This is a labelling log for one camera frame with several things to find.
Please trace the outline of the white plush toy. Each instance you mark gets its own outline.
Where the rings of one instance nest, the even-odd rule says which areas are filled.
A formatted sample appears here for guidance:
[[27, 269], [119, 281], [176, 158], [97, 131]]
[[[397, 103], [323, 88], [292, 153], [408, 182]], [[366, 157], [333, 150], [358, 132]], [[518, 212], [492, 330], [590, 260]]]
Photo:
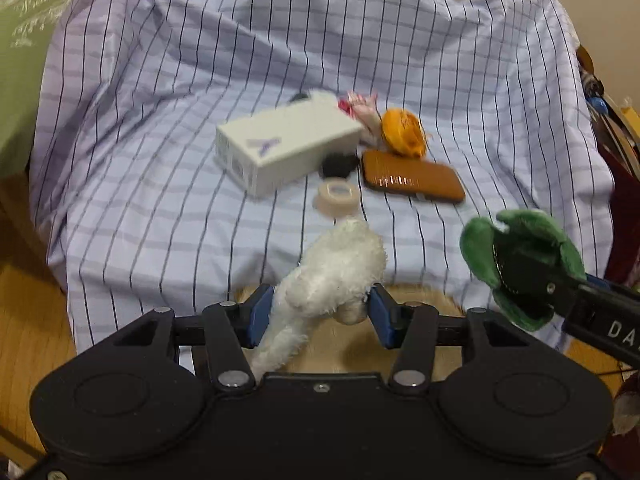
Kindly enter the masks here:
[[344, 219], [320, 235], [274, 289], [266, 331], [250, 356], [255, 378], [285, 366], [325, 318], [363, 321], [385, 268], [382, 238], [364, 220]]

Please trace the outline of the green plush toy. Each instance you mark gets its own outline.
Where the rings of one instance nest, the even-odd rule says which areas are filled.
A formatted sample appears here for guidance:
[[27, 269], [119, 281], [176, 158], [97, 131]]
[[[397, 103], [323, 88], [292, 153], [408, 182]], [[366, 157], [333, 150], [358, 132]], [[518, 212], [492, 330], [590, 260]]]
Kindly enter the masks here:
[[554, 315], [548, 285], [555, 278], [586, 278], [582, 256], [541, 210], [506, 209], [496, 219], [471, 219], [462, 229], [460, 252], [472, 274], [488, 285], [503, 315], [536, 332]]

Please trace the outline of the beige tape roll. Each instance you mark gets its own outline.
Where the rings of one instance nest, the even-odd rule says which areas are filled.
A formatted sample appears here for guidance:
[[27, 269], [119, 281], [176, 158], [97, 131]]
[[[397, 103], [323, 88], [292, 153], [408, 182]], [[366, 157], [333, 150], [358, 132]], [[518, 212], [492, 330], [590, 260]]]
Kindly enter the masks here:
[[333, 219], [353, 216], [359, 208], [360, 192], [345, 179], [329, 178], [318, 187], [314, 208]]

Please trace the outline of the pink white cloth roll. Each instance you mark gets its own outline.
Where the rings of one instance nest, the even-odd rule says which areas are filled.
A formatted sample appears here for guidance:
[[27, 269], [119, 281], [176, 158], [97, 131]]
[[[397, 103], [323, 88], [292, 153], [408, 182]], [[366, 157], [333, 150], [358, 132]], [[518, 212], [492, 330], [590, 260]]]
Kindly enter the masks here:
[[378, 95], [349, 91], [338, 100], [338, 108], [362, 125], [361, 142], [377, 148], [382, 142], [382, 117], [378, 111]]

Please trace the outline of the dark grey bottle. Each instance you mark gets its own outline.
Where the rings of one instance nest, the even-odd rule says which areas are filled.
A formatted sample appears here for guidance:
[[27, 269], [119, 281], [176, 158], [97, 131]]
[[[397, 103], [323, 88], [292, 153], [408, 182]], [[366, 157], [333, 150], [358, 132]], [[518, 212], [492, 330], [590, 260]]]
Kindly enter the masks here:
[[305, 101], [309, 99], [308, 92], [298, 92], [295, 96], [292, 96], [291, 99], [288, 100], [288, 104], [293, 104], [299, 101]]

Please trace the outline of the woven basket with fabric liner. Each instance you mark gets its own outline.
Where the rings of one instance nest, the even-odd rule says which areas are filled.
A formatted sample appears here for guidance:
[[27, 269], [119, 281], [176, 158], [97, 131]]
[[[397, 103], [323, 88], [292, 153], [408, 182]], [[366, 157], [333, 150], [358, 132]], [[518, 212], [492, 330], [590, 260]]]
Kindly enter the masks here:
[[[386, 290], [401, 304], [423, 302], [435, 307], [442, 315], [456, 318], [463, 315], [463, 310], [454, 300], [431, 287], [392, 285]], [[344, 325], [334, 318], [325, 318], [281, 370], [285, 373], [307, 374], [377, 372], [387, 379], [397, 355], [396, 350], [386, 350], [380, 345], [370, 321]]]

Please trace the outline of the brown leather wallet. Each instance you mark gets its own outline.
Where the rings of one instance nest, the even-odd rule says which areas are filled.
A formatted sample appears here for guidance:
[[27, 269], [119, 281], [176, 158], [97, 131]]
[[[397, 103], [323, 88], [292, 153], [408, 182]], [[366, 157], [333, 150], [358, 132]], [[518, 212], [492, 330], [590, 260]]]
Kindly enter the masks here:
[[465, 200], [457, 173], [446, 165], [375, 150], [364, 151], [360, 162], [364, 183], [374, 190], [450, 204]]

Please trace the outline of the white phone box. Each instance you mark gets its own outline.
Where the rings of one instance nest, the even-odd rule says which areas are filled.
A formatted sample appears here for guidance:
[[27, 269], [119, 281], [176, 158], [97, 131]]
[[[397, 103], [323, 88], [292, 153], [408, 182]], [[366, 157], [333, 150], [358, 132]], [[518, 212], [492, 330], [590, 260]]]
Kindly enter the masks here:
[[235, 118], [216, 130], [216, 159], [249, 196], [264, 197], [313, 174], [331, 154], [357, 151], [363, 124], [328, 92]]

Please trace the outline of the clutter at right edge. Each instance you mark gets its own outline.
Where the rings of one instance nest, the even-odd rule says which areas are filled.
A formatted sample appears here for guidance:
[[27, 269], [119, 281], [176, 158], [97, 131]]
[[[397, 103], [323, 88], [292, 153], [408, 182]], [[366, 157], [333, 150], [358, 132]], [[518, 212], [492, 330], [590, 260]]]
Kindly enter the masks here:
[[639, 281], [639, 137], [605, 94], [588, 51], [579, 46], [576, 56], [598, 151], [614, 178], [610, 198], [613, 245], [604, 276], [631, 287]]

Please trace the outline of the checkered lavender sheet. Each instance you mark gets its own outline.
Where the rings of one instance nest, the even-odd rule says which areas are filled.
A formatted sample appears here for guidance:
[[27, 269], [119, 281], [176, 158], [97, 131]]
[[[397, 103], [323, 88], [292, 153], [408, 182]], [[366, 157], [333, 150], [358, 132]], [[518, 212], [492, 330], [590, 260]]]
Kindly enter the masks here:
[[275, 283], [331, 226], [309, 176], [261, 200], [220, 168], [220, 125], [322, 89], [373, 93], [428, 133], [458, 206], [364, 190], [386, 284], [491, 306], [465, 222], [548, 212], [588, 273], [613, 244], [613, 178], [558, 0], [74, 0], [52, 37], [32, 216], [78, 350], [158, 306], [180, 314]]

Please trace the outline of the green fabric bag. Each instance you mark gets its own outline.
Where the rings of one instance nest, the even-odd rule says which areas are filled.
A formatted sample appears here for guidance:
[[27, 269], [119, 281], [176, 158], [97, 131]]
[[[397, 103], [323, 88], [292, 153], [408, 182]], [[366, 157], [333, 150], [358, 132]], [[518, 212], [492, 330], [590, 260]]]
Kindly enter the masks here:
[[28, 165], [53, 29], [72, 0], [1, 0], [1, 175]]

